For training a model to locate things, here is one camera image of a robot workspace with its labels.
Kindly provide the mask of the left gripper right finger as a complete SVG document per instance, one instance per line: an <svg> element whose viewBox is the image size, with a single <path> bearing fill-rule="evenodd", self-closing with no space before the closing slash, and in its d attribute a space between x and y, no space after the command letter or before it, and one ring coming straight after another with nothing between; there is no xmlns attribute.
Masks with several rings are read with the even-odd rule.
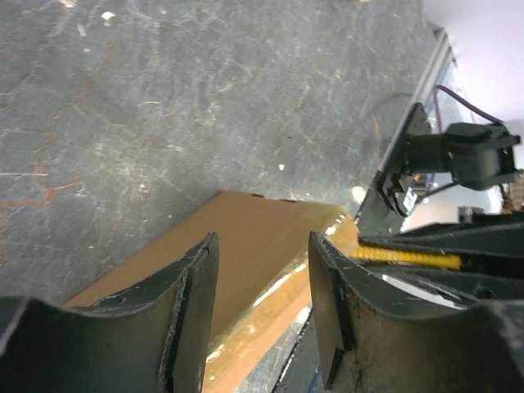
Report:
<svg viewBox="0 0 524 393"><path fill-rule="evenodd" d="M523 300L458 305L384 280L309 236L323 385L331 392L520 392Z"/></svg>

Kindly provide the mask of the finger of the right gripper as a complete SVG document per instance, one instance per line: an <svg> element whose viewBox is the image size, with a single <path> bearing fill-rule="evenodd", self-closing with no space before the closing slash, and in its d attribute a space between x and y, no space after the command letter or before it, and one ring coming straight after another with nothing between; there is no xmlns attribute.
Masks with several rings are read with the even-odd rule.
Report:
<svg viewBox="0 0 524 393"><path fill-rule="evenodd" d="M384 280L409 284L458 305L470 305L481 300L523 300L523 281L520 279L412 265L369 263L368 269Z"/></svg>
<svg viewBox="0 0 524 393"><path fill-rule="evenodd" d="M359 243L426 253L522 256L523 224L433 224L395 236L360 237Z"/></svg>

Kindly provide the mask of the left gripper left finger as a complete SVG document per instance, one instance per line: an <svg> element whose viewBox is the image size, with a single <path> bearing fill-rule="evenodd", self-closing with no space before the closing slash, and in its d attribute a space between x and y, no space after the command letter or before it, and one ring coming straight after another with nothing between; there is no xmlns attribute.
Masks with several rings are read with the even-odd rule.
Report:
<svg viewBox="0 0 524 393"><path fill-rule="evenodd" d="M4 392L199 392L219 272L207 234L177 261L89 307L1 299Z"/></svg>

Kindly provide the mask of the yellow utility knife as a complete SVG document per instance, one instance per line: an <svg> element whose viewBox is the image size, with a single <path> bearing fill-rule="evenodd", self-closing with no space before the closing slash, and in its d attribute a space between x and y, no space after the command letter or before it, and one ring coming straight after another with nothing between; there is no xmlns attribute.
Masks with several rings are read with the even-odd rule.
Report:
<svg viewBox="0 0 524 393"><path fill-rule="evenodd" d="M461 268L461 258L459 255L437 255L361 246L353 252L352 256L362 260L397 264L416 264L438 269L460 270Z"/></svg>

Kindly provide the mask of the brown cardboard express box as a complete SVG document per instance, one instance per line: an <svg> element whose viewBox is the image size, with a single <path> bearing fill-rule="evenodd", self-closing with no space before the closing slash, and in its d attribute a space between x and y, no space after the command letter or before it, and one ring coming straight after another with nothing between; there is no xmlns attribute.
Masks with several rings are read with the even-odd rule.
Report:
<svg viewBox="0 0 524 393"><path fill-rule="evenodd" d="M70 300L91 305L177 260L207 233L219 238L219 274L203 389L232 392L311 301L308 241L324 235L344 254L358 230L343 206L226 191Z"/></svg>

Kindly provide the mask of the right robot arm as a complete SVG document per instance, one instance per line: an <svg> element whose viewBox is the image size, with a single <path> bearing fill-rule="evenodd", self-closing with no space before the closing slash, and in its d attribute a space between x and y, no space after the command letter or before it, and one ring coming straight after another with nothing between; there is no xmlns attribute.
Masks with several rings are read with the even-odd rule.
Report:
<svg viewBox="0 0 524 393"><path fill-rule="evenodd" d="M449 172L454 184L484 191L519 175L513 148L521 139L501 124L452 124L443 134L412 135L404 167ZM475 213L457 223L436 223L395 236L361 237L363 248L386 252L387 260L455 270L469 279L476 300L523 297L523 214Z"/></svg>

